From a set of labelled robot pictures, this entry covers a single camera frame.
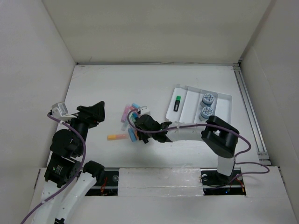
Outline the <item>yellow pink pastel highlighter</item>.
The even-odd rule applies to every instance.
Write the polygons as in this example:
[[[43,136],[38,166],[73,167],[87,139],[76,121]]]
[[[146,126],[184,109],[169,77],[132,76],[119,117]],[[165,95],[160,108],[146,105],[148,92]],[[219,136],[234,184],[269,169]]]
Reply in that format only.
[[[112,140],[124,140],[127,139],[128,135],[127,134],[113,134],[113,135],[108,135],[107,140],[112,141]]]

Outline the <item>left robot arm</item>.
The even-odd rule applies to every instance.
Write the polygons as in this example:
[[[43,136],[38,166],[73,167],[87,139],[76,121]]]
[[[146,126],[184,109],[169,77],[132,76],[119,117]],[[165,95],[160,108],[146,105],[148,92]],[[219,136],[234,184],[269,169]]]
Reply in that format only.
[[[52,138],[41,202],[32,223],[67,224],[91,187],[104,181],[104,166],[85,162],[85,141],[88,130],[105,120],[105,103],[78,106],[75,114],[68,112],[65,103],[56,103],[48,117],[65,128]]]

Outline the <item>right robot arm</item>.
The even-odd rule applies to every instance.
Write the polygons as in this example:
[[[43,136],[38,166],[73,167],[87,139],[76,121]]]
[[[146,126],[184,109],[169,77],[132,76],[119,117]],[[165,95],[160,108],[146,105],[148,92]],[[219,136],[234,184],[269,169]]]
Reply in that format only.
[[[134,126],[139,140],[145,144],[152,138],[160,143],[183,140],[202,141],[218,156],[217,172],[211,187],[225,186],[233,178],[235,148],[240,132],[217,116],[210,116],[205,123],[158,123],[150,115],[136,119]]]

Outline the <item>green black highlighter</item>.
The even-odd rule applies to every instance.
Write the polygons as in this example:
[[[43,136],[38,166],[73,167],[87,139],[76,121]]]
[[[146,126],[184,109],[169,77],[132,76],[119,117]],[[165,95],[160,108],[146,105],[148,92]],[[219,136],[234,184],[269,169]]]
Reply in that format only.
[[[175,103],[174,103],[174,108],[173,108],[174,112],[178,111],[179,105],[180,105],[180,101],[181,101],[181,96],[176,96]]]

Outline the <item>light blue pastel highlighter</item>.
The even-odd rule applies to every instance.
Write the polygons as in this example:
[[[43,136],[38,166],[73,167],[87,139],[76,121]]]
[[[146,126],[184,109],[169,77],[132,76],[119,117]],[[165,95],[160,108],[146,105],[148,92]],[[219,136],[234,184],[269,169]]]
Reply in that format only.
[[[139,106],[138,104],[136,104],[136,103],[133,103],[133,104],[131,105],[131,107],[132,107],[133,109],[136,109],[136,110],[139,110],[139,109],[140,109],[140,106]]]

